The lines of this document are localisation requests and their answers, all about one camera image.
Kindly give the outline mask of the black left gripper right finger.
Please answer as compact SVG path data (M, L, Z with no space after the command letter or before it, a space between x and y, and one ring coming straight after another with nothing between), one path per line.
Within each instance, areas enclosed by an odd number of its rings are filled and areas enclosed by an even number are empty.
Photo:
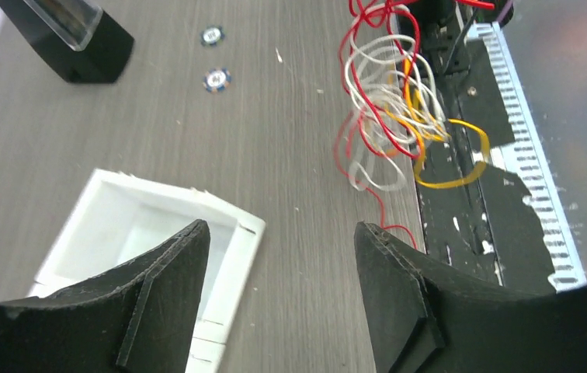
M377 371L587 372L587 285L514 291L365 222L354 246Z

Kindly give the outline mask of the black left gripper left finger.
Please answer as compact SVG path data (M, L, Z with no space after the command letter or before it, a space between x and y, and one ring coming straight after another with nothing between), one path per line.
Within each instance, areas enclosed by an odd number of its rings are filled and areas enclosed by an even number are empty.
M210 249L195 220L44 298L0 302L0 372L183 372Z

